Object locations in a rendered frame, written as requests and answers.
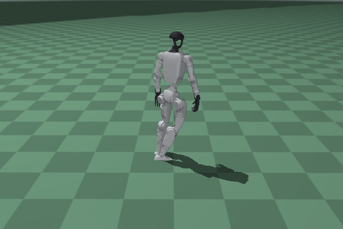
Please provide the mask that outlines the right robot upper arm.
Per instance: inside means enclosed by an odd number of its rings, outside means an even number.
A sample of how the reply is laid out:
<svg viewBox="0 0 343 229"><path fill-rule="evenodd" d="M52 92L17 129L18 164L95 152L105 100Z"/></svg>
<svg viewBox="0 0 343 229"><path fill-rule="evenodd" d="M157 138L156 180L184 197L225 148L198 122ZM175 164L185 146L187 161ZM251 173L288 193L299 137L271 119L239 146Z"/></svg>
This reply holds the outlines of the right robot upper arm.
<svg viewBox="0 0 343 229"><path fill-rule="evenodd" d="M188 72L188 81L195 82L194 68L193 68L193 58L191 55L182 54L182 61L185 63Z"/></svg>

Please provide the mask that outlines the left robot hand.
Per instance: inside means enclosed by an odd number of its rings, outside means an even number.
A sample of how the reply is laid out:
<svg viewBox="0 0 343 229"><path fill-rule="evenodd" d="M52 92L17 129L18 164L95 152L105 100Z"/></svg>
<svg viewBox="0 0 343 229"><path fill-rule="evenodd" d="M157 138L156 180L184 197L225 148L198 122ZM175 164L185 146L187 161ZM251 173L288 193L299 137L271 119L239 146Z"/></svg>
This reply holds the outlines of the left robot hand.
<svg viewBox="0 0 343 229"><path fill-rule="evenodd" d="M160 95L160 93L161 93L161 89L160 89L160 92L158 92L158 93L156 93L156 91L155 91L155 106L156 106L156 100L157 100L157 97ZM157 100L157 107L158 107L158 100ZM160 103L159 103L159 107L160 107Z"/></svg>

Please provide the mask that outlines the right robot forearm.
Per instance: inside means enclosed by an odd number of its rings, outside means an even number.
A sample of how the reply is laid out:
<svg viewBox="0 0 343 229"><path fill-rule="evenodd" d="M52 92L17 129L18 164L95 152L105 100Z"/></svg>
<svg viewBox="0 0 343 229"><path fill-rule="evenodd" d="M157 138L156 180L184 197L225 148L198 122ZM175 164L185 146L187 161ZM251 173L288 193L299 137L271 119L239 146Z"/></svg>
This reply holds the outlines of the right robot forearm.
<svg viewBox="0 0 343 229"><path fill-rule="evenodd" d="M199 93L197 78L196 78L195 75L194 75L194 77L195 77L195 82L192 82L192 83L191 83L191 87L192 87L194 96L195 96L195 98L196 98L196 96L197 96L197 95L200 95L200 93Z"/></svg>

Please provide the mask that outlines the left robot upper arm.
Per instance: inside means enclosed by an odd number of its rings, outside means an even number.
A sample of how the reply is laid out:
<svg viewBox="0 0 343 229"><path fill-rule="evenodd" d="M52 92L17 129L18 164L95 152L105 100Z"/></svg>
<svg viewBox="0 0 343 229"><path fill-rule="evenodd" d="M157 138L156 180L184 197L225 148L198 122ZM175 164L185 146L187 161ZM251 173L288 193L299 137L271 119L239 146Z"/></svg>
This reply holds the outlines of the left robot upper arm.
<svg viewBox="0 0 343 229"><path fill-rule="evenodd" d="M157 60L157 63L156 63L156 66L155 66L155 70L154 70L154 75L156 77L161 77L162 76L162 72L160 71L160 69L163 66L163 55L164 55L164 53L165 52L162 52L162 53L158 54L158 60Z"/></svg>

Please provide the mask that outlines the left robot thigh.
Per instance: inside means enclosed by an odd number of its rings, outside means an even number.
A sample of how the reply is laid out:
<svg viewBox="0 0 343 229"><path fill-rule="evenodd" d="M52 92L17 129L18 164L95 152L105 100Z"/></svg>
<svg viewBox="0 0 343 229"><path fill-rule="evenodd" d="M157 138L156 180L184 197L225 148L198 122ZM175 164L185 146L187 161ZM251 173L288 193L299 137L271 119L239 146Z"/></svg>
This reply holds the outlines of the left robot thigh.
<svg viewBox="0 0 343 229"><path fill-rule="evenodd" d="M158 102L161 104L160 109L161 109L161 116L162 116L162 121L159 123L159 129L165 131L168 127L172 105L163 101L162 97L163 97L163 93L161 93L157 97Z"/></svg>

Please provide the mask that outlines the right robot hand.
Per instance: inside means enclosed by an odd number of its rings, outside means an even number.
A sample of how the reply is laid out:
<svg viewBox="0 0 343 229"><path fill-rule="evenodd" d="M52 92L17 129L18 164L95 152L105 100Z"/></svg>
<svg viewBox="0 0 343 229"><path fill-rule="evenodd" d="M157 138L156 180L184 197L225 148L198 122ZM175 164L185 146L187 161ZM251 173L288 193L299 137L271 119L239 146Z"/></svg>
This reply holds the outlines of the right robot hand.
<svg viewBox="0 0 343 229"><path fill-rule="evenodd" d="M196 98L195 98L195 102L193 102L192 104L195 103L195 106L192 108L193 112L196 112L199 108L199 100L200 100L200 95L197 95Z"/></svg>

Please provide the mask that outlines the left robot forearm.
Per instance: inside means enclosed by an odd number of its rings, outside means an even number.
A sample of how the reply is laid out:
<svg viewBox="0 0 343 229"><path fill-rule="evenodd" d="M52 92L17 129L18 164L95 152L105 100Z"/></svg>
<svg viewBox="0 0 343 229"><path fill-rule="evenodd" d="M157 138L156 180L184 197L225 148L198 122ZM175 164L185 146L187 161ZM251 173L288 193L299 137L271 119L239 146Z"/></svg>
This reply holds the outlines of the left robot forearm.
<svg viewBox="0 0 343 229"><path fill-rule="evenodd" d="M154 75L154 83L155 83L156 93L160 92L160 80L161 80L161 77L156 77Z"/></svg>

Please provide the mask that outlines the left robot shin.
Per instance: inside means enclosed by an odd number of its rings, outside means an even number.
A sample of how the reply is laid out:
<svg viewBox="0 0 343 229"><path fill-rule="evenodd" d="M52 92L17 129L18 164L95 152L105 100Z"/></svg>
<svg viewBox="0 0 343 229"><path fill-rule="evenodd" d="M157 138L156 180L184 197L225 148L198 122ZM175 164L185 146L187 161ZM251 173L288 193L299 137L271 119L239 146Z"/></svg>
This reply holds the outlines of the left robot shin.
<svg viewBox="0 0 343 229"><path fill-rule="evenodd" d="M161 121L160 121L161 122ZM159 123L160 123L159 122ZM166 130L160 130L159 129L159 123L158 123L158 129L157 129L157 132L156 132L156 135L157 135L157 141L158 141L158 144L157 144L157 151L160 153L161 152L161 149L162 149L162 142L164 140L164 137L165 137L165 134L166 134Z"/></svg>

